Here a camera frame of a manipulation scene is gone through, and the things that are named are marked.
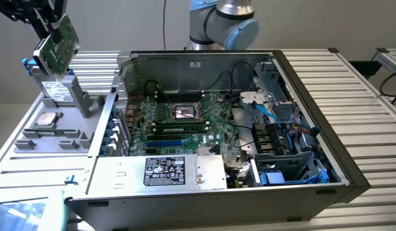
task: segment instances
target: gray plastic bracket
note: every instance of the gray plastic bracket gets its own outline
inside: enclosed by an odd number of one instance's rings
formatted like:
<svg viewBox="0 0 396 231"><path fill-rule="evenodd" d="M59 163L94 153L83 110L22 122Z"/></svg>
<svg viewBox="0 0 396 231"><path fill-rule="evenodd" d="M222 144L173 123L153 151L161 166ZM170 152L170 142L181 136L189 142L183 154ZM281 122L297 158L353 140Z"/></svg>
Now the gray plastic bracket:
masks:
<svg viewBox="0 0 396 231"><path fill-rule="evenodd" d="M75 141L60 141L58 143L62 149L78 149L79 145Z"/></svg>

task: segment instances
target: blue plastic tab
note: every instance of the blue plastic tab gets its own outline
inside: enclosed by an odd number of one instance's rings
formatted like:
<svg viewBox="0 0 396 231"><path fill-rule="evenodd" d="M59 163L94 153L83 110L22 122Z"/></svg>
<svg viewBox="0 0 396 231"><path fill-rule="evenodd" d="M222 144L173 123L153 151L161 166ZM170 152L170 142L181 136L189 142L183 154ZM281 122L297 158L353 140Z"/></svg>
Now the blue plastic tab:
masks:
<svg viewBox="0 0 396 231"><path fill-rule="evenodd" d="M325 170L320 170L320 176L319 176L319 180L317 183L319 184L325 184L329 182L329 176Z"/></svg>
<svg viewBox="0 0 396 231"><path fill-rule="evenodd" d="M266 178L269 184L285 184L285 179L281 172L268 172Z"/></svg>
<svg viewBox="0 0 396 231"><path fill-rule="evenodd" d="M245 50L254 42L260 32L260 23L252 18L237 26L225 40L224 48L228 50Z"/></svg>
<svg viewBox="0 0 396 231"><path fill-rule="evenodd" d="M190 11L195 11L218 4L220 0L191 0L190 2Z"/></svg>
<svg viewBox="0 0 396 231"><path fill-rule="evenodd" d="M36 61L34 59L30 60L28 65L36 65Z"/></svg>
<svg viewBox="0 0 396 231"><path fill-rule="evenodd" d="M27 59L27 58L23 58L22 62L23 62L24 69L27 70L27 74L28 74L30 76L32 76L32 72L31 72L31 70L30 70L30 68L28 68L28 65L30 65L30 63L28 63L28 59Z"/></svg>
<svg viewBox="0 0 396 231"><path fill-rule="evenodd" d="M75 184L76 182L74 181L75 175L67 176L64 183L66 184Z"/></svg>
<svg viewBox="0 0 396 231"><path fill-rule="evenodd" d="M266 180L266 175L265 175L265 173L261 173L261 175L260 175L260 180L261 180L261 184L262 184L264 186L266 186L266 185L268 185L268 180Z"/></svg>

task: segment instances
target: robotic arm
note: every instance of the robotic arm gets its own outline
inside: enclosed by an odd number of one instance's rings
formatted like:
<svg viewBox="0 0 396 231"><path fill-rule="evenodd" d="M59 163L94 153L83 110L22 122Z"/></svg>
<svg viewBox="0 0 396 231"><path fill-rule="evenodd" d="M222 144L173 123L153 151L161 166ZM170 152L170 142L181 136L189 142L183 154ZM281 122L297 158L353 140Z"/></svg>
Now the robotic arm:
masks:
<svg viewBox="0 0 396 231"><path fill-rule="evenodd" d="M32 25L40 38L34 50L34 64L55 79L67 72L79 42L66 5L67 0L0 0L0 12L12 21L22 20Z"/></svg>
<svg viewBox="0 0 396 231"><path fill-rule="evenodd" d="M245 50L260 30L253 16L250 0L191 0L187 50Z"/></svg>
<svg viewBox="0 0 396 231"><path fill-rule="evenodd" d="M0 12L12 20L31 24L40 39L52 35L62 40L58 29L66 12L67 0L0 0Z"/></svg>

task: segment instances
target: sticker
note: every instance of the sticker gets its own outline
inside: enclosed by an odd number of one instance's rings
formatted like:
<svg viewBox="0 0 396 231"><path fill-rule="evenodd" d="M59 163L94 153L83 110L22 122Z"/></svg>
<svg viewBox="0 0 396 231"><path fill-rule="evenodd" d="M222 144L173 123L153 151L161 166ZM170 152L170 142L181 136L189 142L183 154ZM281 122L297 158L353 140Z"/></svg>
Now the sticker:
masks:
<svg viewBox="0 0 396 231"><path fill-rule="evenodd" d="M146 159L145 185L163 186L185 184L185 157Z"/></svg>
<svg viewBox="0 0 396 231"><path fill-rule="evenodd" d="M54 101L56 102L74 101L70 95L68 89L62 82L42 82L42 83Z"/></svg>
<svg viewBox="0 0 396 231"><path fill-rule="evenodd" d="M201 67L201 63L190 62L190 67Z"/></svg>

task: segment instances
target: black edge trim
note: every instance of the black edge trim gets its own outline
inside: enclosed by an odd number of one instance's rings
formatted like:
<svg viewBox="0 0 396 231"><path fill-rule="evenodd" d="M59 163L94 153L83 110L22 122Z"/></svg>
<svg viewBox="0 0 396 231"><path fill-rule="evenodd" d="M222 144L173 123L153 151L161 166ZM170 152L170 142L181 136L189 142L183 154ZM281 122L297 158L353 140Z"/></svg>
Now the black edge trim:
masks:
<svg viewBox="0 0 396 231"><path fill-rule="evenodd" d="M389 51L385 48L377 48L377 51L381 53L389 53Z"/></svg>
<svg viewBox="0 0 396 231"><path fill-rule="evenodd" d="M217 9L216 7L212 8L212 10L210 10L209 13L206 14L206 17L205 17L205 20L203 20L203 34L205 34L205 37L207 37L207 38L209 38L209 35L206 34L206 25L207 25L207 23L209 23L210 16L212 16L212 14L214 13L214 10L216 10L216 9Z"/></svg>
<svg viewBox="0 0 396 231"><path fill-rule="evenodd" d="M332 129L328 120L325 119L317 104L315 103L313 97L311 96L301 79L289 64L282 51L276 50L274 55L286 75L288 81L293 86L297 96L300 97L300 101L305 107L305 110L309 112L312 121L315 125L323 129L320 134L331 150L331 153L333 154L333 158L339 163L349 183L356 185L356 188L352 189L351 192L337 201L337 203L348 203L357 195L363 194L371 188L371 185L347 151L345 146L341 143L337 134Z"/></svg>
<svg viewBox="0 0 396 231"><path fill-rule="evenodd" d="M336 49L336 48L328 48L328 51L329 51L331 53L340 53L340 52L339 52L339 49Z"/></svg>
<svg viewBox="0 0 396 231"><path fill-rule="evenodd" d="M214 41L202 41L202 40L198 40L198 39L194 39L191 36L190 36L190 40L197 43L197 44L201 44L201 45L212 45L214 44Z"/></svg>
<svg viewBox="0 0 396 231"><path fill-rule="evenodd" d="M254 17L256 12L253 12L250 14L246 14L246 15L232 15L232 14L221 12L217 9L217 14L218 14L220 17L230 19L230 20L248 20L248 19Z"/></svg>

